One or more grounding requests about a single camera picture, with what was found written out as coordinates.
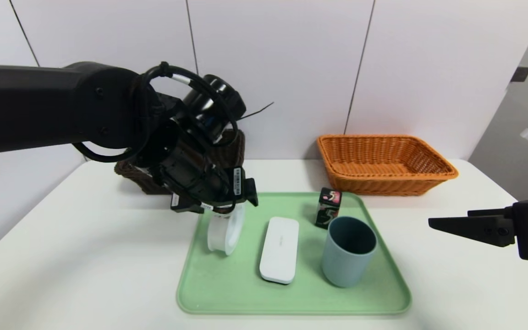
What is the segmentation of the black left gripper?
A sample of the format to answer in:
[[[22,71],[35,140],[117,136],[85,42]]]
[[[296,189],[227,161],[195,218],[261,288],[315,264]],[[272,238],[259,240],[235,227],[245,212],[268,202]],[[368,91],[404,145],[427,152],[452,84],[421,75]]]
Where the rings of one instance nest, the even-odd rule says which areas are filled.
[[[176,212],[227,214],[249,201],[258,207],[255,180],[243,169],[243,140],[232,146],[203,148],[187,138],[168,138],[156,154],[156,182],[179,196]]]

